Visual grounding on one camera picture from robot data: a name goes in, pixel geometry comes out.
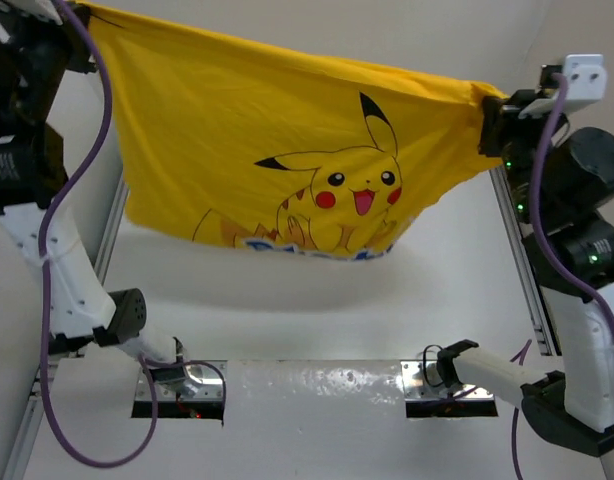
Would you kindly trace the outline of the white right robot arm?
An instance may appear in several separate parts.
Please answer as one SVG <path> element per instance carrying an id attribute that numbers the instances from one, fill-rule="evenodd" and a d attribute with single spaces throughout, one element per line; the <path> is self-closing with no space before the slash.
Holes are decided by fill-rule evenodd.
<path id="1" fill-rule="evenodd" d="M 522 245 L 563 367 L 528 370 L 463 340 L 439 350 L 424 381 L 449 398 L 486 388 L 546 442 L 598 458 L 614 450 L 614 227 L 599 211 L 614 198 L 614 135 L 584 127 L 553 144 L 567 116 L 528 115 L 538 100 L 530 90 L 486 97 L 479 150 L 503 160 L 517 217 L 532 228 Z"/>

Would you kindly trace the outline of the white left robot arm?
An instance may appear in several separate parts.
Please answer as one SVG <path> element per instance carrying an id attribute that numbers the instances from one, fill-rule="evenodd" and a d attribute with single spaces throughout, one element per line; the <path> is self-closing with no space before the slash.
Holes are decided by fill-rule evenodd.
<path id="1" fill-rule="evenodd" d="M 181 343 L 149 326 L 140 290 L 103 288 L 68 204 L 111 126 L 111 82 L 88 20 L 86 8 L 65 1 L 0 1 L 0 224 L 39 276 L 43 360 L 112 347 L 169 386 L 189 376 Z M 97 74 L 103 90 L 99 131 L 73 174 L 48 123 L 67 71 Z"/>

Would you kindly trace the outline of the yellow printed pillowcase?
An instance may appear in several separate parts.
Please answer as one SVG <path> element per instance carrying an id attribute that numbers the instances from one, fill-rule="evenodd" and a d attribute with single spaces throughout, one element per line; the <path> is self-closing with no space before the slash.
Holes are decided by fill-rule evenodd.
<path id="1" fill-rule="evenodd" d="M 91 6 L 133 223 L 196 243 L 344 260 L 388 253 L 498 165 L 494 86 L 313 55 Z"/>

